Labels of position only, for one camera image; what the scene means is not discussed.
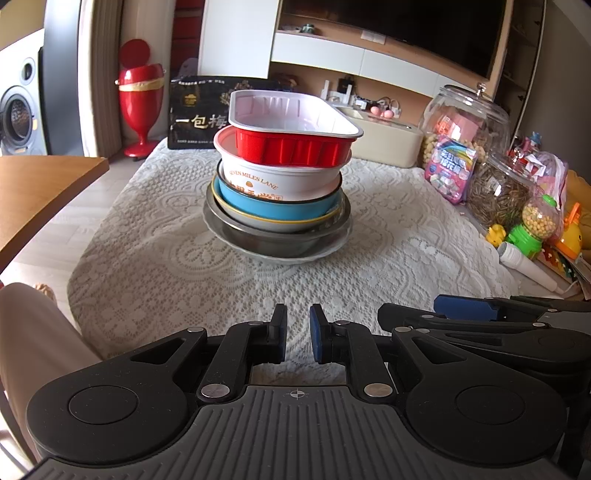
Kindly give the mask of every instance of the floor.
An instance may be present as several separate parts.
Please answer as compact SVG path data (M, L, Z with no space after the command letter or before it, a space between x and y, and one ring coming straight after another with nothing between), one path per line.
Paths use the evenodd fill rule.
M64 207L0 274L4 284L48 284L70 321L72 313L66 293L70 275L117 195L142 164L125 157L115 157L109 163L110 170ZM30 467L0 416L1 480L16 480L23 475L10 455L25 468Z

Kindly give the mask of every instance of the wall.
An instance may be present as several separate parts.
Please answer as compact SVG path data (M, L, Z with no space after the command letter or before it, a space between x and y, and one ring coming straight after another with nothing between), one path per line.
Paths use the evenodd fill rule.
M0 50L43 28L46 0L12 0L0 12Z
M591 182L589 78L591 46L562 10L548 0L540 62L521 132L540 132L544 150L558 155Z

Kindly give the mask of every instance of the white lace tablecloth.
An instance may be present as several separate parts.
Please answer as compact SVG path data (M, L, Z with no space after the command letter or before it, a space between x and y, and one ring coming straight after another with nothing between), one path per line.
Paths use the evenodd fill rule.
M76 267L70 307L84 337L104 357L191 325L210 335L234 323L269 320L288 307L287 361L259 368L261 381L334 380L338 365L316 365L308 311L380 332L384 302L431 310L440 293L517 293L494 248L424 179L363 160L343 168L353 231L337 253L282 266L248 258L218 240L202 219L215 150L169 150L165 140L116 199Z

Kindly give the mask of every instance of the washing machine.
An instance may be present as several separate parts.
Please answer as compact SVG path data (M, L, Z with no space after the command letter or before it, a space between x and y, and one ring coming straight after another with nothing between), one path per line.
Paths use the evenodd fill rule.
M47 155L41 106L44 30L0 50L0 149L2 155Z

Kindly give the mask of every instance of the table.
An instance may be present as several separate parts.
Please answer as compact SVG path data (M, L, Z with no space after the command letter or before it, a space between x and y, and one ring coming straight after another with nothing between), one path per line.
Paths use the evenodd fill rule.
M41 227L108 170L105 158L0 157L0 273Z
M288 308L287 360L256 381L332 382L342 367L314 364L309 308L379 333L376 313L393 301L430 310L440 293L517 294L492 245L424 179L419 168L353 159L342 169L353 229L338 252L275 265L226 246L203 222L205 191L220 155L169 150L164 140L115 200L68 285L84 338L110 358L192 325L208 335L268 321Z

